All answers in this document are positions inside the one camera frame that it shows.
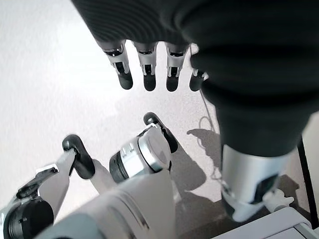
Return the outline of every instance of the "white floor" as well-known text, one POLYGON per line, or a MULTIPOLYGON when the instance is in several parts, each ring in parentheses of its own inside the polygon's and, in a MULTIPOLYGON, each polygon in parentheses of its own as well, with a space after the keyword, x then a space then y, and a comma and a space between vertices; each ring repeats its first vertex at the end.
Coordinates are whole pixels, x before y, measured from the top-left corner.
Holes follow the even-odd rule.
MULTIPOLYGON (((208 104, 211 127, 200 93, 188 87, 189 55, 178 89, 170 93, 165 88, 166 52, 160 43, 157 87, 147 92, 136 50, 131 42, 126 47, 134 81, 128 91, 120 87, 114 68, 71 2, 0 0, 0 207, 36 168, 57 160, 67 134, 78 134, 91 156, 108 168, 110 157, 143 129, 143 116, 149 111, 174 133, 186 152, 180 155, 205 174, 202 182, 184 190, 212 202, 221 199, 220 186, 211 177, 211 158, 219 156, 204 149, 209 142, 218 154, 218 124, 214 107, 208 104)), ((309 210, 296 165, 295 155, 287 174, 300 185, 299 204, 309 210)), ((176 175, 184 181, 191 172, 176 175)), ((215 176, 220 176, 218 169, 215 176)), ((89 182, 73 173, 60 218, 96 195, 89 182)))

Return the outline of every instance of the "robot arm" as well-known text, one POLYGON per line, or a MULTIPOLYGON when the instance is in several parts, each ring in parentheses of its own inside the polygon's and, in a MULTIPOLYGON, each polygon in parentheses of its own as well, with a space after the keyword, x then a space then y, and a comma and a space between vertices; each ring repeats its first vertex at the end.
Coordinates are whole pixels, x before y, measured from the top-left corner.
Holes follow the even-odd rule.
POLYGON ((0 238, 32 239, 50 226, 63 203, 73 169, 81 178, 90 179, 101 195, 50 227, 40 239, 174 238, 169 171, 177 142, 154 113, 147 113, 144 120, 147 127, 111 158, 111 173, 92 160, 78 136, 66 137, 63 155, 37 170, 35 178, 0 211, 0 238), (114 181, 125 182, 116 187, 114 181))

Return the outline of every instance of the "speckled floor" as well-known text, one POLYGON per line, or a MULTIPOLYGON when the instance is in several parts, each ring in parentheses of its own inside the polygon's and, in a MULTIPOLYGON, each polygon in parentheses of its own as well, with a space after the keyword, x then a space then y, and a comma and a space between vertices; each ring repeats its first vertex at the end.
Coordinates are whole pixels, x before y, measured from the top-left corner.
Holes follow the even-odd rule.
MULTIPOLYGON (((134 80, 129 91, 120 87, 115 70, 71 2, 0 0, 0 207, 36 168, 62 154, 67 134, 78 134, 92 157, 108 167, 119 147, 143 129, 144 114, 153 111, 181 145, 172 167, 182 197, 176 207, 178 234, 210 238, 238 226, 226 217, 220 202, 214 106, 206 107, 200 92, 189 89, 189 61, 177 91, 168 92, 166 52, 160 43, 157 87, 147 92, 136 50, 130 42, 126 47, 134 80)), ((297 153, 281 188, 295 196, 306 215, 297 153)), ((59 218, 96 195, 90 182, 73 174, 59 218)))

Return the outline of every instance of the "black fingertip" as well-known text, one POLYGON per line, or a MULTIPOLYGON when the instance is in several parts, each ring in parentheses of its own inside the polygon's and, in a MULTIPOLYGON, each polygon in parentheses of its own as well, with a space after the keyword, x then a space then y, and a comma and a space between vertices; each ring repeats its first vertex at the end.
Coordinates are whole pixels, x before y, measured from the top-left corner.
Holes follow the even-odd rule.
POLYGON ((155 75, 146 75, 144 76, 144 87, 147 91, 153 91, 156 86, 156 77, 155 75))
POLYGON ((153 112, 148 112, 144 115, 143 121, 146 125, 150 123, 159 124, 161 126, 164 137, 166 138, 170 152, 174 153, 178 149, 178 143, 175 136, 170 132, 168 128, 162 123, 162 121, 158 118, 158 116, 153 112))
POLYGON ((166 80, 166 88, 168 91, 173 92, 176 91, 178 87, 178 77, 176 76, 171 76, 171 77, 167 77, 166 80))
POLYGON ((194 76, 193 74, 190 77, 190 81, 189 81, 189 88, 192 91, 198 91, 201 87, 201 84, 203 83, 204 78, 200 77, 200 76, 194 76))
POLYGON ((125 73, 121 73, 119 75, 119 80, 120 80, 120 84, 122 86, 123 89, 125 90, 129 90, 130 88, 132 88, 133 86, 133 79, 132 79, 132 75, 131 72, 125 74, 125 73))
POLYGON ((90 179, 94 176, 95 167, 93 160, 79 136, 75 134, 66 136, 62 142, 62 147, 64 151, 69 151, 70 149, 76 151, 73 167, 81 178, 90 179))

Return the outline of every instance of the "black rubber cover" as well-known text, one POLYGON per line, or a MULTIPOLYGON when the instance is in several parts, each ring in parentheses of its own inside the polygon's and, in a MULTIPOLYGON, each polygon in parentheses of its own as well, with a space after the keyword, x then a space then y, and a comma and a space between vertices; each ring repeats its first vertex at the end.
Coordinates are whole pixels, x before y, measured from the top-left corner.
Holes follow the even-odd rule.
POLYGON ((31 200, 10 215, 8 233, 12 239, 33 239, 53 224, 53 219, 53 210, 46 201, 31 200))
POLYGON ((204 74, 203 72, 198 71, 197 76, 194 76, 193 74, 191 75, 190 81, 189 81, 189 88, 192 91, 199 91, 200 90, 201 84, 204 81, 204 78, 202 77, 203 74, 204 74))
POLYGON ((168 142, 170 152, 174 153, 178 149, 178 143, 175 136, 170 132, 170 130, 162 123, 162 121, 158 118, 158 116, 153 112, 148 112, 144 115, 144 123, 146 125, 150 123, 159 124, 162 128, 163 135, 168 142))
POLYGON ((66 138, 62 142, 62 147, 64 151, 69 151, 73 148, 77 152, 74 159, 73 167, 81 178, 90 179, 94 176, 95 167, 92 158, 86 151, 84 144, 79 136, 75 134, 66 136, 66 138))
POLYGON ((130 88, 133 87, 133 79, 132 79, 131 72, 127 74, 121 73, 118 76, 119 76, 120 85, 122 86, 123 89, 129 90, 130 88))
POLYGON ((202 91, 216 106, 222 143, 237 151, 292 151, 319 109, 317 1, 73 2, 99 41, 196 43, 192 67, 210 76, 202 91))
POLYGON ((173 92, 176 91, 178 87, 178 77, 172 75, 171 77, 167 77, 166 79, 166 88, 168 91, 173 92))
POLYGON ((144 87, 147 91, 153 91, 156 87, 156 76, 149 74, 144 76, 144 87))

